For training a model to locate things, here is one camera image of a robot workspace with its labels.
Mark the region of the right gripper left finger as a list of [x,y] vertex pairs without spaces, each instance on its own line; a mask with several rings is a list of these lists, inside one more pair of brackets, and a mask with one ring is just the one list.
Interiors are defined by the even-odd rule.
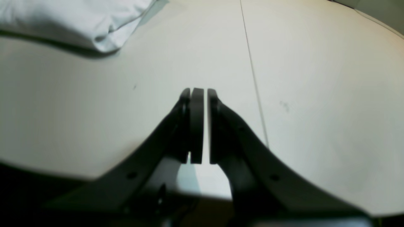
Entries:
[[124,161],[44,205],[46,221],[78,226],[113,219],[158,220],[172,207],[178,171],[201,164],[204,90],[184,89],[173,109]]

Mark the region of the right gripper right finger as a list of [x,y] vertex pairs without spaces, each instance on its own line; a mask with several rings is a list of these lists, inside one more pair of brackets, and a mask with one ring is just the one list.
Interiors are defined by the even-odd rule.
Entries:
[[231,188],[231,227],[372,227],[371,218],[278,159],[248,124],[207,91],[210,162]]

